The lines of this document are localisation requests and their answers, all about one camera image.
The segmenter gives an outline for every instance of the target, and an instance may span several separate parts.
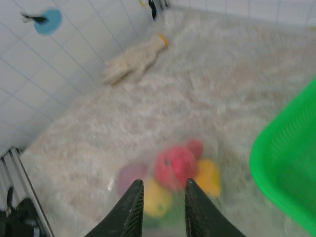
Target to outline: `purple ball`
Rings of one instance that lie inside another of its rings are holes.
[[[118,195],[122,196],[136,179],[143,180],[147,171],[147,165],[141,162],[133,162],[124,166],[117,177]]]

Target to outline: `blue circular mark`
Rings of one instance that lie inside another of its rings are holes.
[[[63,18],[58,9],[49,9],[41,16],[47,18],[48,21],[44,24],[34,22],[34,27],[39,34],[46,36],[52,34],[60,27]]]

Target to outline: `green basket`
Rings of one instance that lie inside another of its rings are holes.
[[[262,193],[316,236],[316,78],[261,132],[249,166]]]

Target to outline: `black object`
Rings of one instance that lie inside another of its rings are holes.
[[[111,212],[85,237],[141,237],[144,184],[135,180]]]
[[[157,17],[157,8],[153,0],[148,0],[148,5],[152,9],[152,17],[155,20]]]
[[[0,237],[46,237],[40,219],[29,198],[12,206],[13,187],[7,193],[7,210],[0,211]]]
[[[31,15],[28,15],[28,14],[22,13],[22,12],[21,12],[21,15],[23,16],[22,20],[24,23],[27,23],[30,20],[33,20],[36,23],[43,25],[43,24],[48,22],[48,19],[46,17],[43,17],[43,16],[31,16]]]
[[[215,207],[193,179],[185,189],[187,237],[245,237]],[[86,237],[141,237],[144,185],[136,180],[112,211]]]

